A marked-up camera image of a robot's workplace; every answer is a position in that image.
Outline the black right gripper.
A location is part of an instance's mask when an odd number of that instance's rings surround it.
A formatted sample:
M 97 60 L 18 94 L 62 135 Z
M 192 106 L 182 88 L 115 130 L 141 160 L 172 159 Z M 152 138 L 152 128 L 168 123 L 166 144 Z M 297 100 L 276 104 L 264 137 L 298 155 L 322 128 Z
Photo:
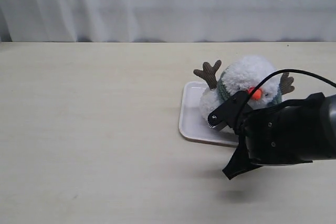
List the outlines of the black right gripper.
M 261 166 L 294 165 L 335 159 L 335 96 L 314 93 L 305 99 L 252 109 L 239 91 L 207 117 L 211 128 L 234 130 L 238 146 L 222 169 L 229 179 Z

